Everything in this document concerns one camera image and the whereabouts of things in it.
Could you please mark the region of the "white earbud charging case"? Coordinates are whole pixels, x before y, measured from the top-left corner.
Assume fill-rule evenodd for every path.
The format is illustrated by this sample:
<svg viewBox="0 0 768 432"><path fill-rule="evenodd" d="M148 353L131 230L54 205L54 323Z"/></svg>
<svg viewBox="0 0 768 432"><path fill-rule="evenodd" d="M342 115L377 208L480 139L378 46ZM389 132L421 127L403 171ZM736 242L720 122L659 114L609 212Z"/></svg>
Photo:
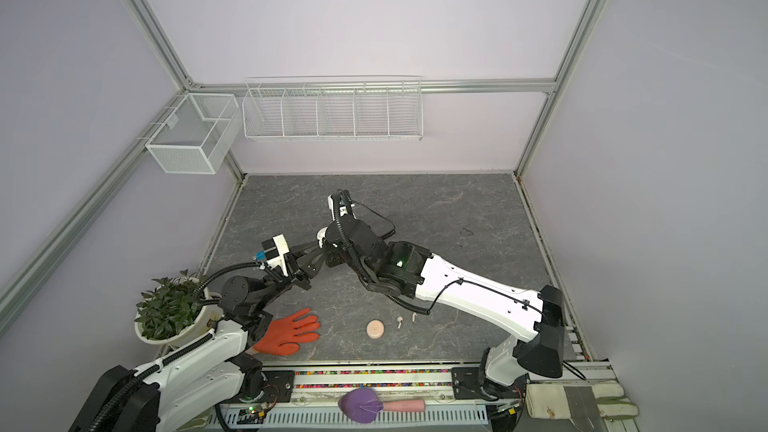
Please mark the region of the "white earbud charging case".
<svg viewBox="0 0 768 432"><path fill-rule="evenodd" d="M324 248L327 244L327 227L323 227L317 232L317 241L320 248Z"/></svg>

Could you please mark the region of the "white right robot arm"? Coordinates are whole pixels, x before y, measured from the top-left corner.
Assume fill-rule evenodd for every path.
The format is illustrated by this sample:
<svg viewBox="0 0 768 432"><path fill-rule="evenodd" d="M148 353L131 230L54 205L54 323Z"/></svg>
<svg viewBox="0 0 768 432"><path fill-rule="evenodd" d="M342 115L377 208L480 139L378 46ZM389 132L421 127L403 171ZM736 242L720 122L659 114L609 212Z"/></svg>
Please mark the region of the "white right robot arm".
<svg viewBox="0 0 768 432"><path fill-rule="evenodd" d="M526 374L559 379L564 364L564 294L552 285L529 290L471 273L407 241L388 242L344 215L318 234L329 257L344 261L371 291L414 313L443 304L507 333L481 360L482 386L509 387Z"/></svg>

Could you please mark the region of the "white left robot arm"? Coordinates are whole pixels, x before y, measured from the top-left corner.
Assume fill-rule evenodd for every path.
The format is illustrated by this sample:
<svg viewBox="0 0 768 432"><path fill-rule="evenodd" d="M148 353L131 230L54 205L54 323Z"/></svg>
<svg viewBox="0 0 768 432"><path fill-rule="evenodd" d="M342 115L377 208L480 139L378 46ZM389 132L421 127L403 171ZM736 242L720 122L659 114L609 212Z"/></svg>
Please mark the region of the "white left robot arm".
<svg viewBox="0 0 768 432"><path fill-rule="evenodd" d="M73 431L174 431L197 414L268 388L258 354L287 356L318 339L318 318L302 309L274 319L266 306L294 286L309 289L325 265L320 249L224 267L202 279L194 304L217 306L222 317L201 336L152 362L115 366L97 381L71 425Z"/></svg>

